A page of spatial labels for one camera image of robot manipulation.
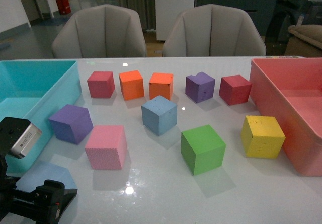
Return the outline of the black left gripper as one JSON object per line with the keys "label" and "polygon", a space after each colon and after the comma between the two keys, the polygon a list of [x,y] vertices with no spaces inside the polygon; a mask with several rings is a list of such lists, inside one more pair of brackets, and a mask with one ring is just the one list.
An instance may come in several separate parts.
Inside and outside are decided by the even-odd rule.
{"label": "black left gripper", "polygon": [[32,192],[18,190],[20,177],[7,176],[6,171],[6,160],[1,157],[1,218],[11,212],[36,223],[59,223],[77,195],[77,189],[65,189],[63,183],[54,180],[45,180]]}

